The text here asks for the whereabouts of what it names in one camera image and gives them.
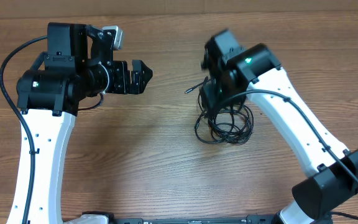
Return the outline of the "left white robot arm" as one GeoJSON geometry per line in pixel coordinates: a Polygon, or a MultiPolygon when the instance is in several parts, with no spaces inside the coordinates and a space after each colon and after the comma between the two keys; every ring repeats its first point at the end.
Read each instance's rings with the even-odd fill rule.
{"type": "Polygon", "coordinates": [[[80,101],[107,93],[138,95],[153,72],[141,60],[117,61],[118,26],[51,22],[47,50],[17,81],[11,108],[21,123],[21,156],[9,223],[61,223],[67,146],[80,101]]]}

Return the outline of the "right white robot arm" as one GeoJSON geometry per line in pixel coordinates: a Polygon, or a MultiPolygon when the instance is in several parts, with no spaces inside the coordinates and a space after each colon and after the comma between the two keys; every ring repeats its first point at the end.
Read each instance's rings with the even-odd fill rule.
{"type": "Polygon", "coordinates": [[[214,141],[242,142],[244,130],[227,131],[217,123],[221,113],[253,121],[246,101],[271,120],[295,154],[306,179],[295,185],[293,201],[271,223],[331,223],[336,208],[358,194],[358,149],[351,151],[333,136],[301,99],[279,59],[265,44],[249,49],[223,30],[205,44],[202,69],[210,77],[200,90],[203,116],[214,141]]]}

